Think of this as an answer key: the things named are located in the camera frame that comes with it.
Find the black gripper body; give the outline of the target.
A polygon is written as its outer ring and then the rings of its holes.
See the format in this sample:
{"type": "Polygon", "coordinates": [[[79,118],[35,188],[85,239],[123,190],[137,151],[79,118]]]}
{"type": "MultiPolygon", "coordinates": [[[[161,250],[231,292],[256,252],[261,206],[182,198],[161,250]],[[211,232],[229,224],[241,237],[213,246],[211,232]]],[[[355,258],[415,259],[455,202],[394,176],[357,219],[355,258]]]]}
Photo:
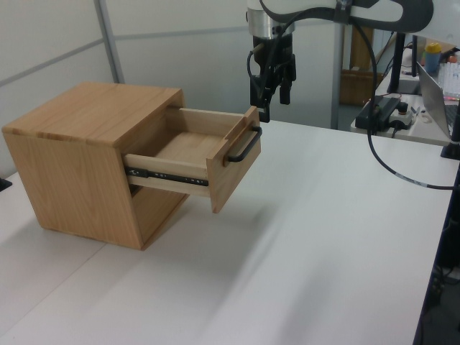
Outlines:
{"type": "Polygon", "coordinates": [[[255,76],[259,87],[278,87],[282,82],[291,84],[296,80],[293,36],[285,34],[278,38],[253,37],[253,46],[262,45],[254,52],[254,60],[259,65],[255,76]]]}

